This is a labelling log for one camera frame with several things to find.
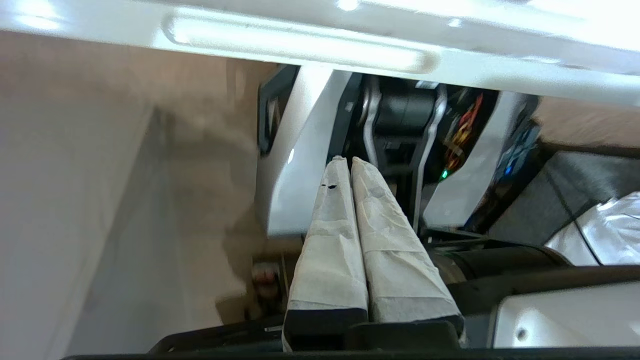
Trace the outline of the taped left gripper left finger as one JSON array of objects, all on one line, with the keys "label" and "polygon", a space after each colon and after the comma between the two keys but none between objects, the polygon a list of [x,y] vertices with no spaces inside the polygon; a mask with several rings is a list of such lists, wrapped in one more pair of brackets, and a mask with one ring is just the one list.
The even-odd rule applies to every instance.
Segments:
[{"label": "taped left gripper left finger", "polygon": [[339,351],[370,320],[369,294],[347,159],[327,164],[289,289],[286,351]]}]

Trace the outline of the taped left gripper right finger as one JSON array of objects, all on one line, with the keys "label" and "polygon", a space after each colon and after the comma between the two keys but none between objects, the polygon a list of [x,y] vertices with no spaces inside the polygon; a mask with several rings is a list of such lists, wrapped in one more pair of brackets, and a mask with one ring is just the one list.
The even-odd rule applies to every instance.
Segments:
[{"label": "taped left gripper right finger", "polygon": [[352,193],[374,322],[448,321],[465,331],[465,319],[377,167],[354,157]]}]

